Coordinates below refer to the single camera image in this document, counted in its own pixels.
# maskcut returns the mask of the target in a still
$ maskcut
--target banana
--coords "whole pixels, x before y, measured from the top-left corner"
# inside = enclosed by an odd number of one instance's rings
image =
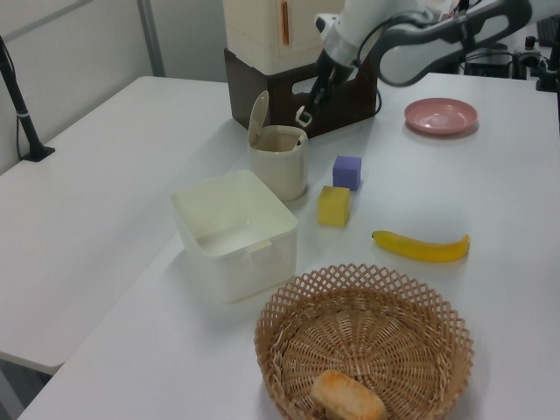
[[[446,263],[458,260],[469,252],[469,235],[452,243],[429,243],[407,238],[388,230],[377,230],[371,234],[377,244],[401,256],[429,263]]]

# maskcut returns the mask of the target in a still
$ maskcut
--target pink plate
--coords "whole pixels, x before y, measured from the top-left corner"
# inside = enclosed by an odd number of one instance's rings
[[[430,134],[455,134],[476,124],[478,114],[468,103],[448,98],[430,98],[412,102],[404,110],[406,122],[414,129]]]

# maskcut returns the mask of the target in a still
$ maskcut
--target white table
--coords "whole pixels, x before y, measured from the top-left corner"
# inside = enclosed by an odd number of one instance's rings
[[[0,177],[0,359],[53,374],[246,148],[220,83],[142,78]]]
[[[373,121],[311,140],[309,191],[289,204],[299,220],[297,272],[371,263],[428,283],[465,318],[476,352],[470,384],[450,418],[557,418],[556,96],[537,93],[526,81],[450,75],[402,89],[381,85],[381,92],[383,110]],[[478,131],[452,140],[411,132],[403,109],[432,96],[471,103],[479,111]],[[187,118],[207,117],[200,111]],[[221,115],[216,123],[226,120]],[[348,225],[321,227],[315,203],[339,154],[363,158],[363,182]],[[243,153],[221,169],[247,167]],[[460,262],[415,262],[372,243],[371,232],[382,228],[428,241],[467,233],[471,250]],[[192,280],[175,234],[21,419],[279,419],[253,345],[271,293],[216,304]]]

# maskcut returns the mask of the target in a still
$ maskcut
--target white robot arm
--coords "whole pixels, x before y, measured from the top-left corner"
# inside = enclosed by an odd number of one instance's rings
[[[408,86],[429,71],[503,39],[525,25],[560,13],[558,0],[486,0],[438,22],[420,0],[346,0],[339,15],[319,14],[324,48],[318,78],[296,121],[306,126],[328,100],[331,87],[347,81],[366,41],[375,74],[392,86]]]

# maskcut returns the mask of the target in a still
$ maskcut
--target woven basket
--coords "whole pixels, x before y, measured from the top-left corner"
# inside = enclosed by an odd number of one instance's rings
[[[309,397],[336,369],[385,403],[389,419],[441,419],[473,357],[465,321],[434,290],[396,271],[340,265],[297,277],[261,312],[255,350],[287,419],[325,419]]]

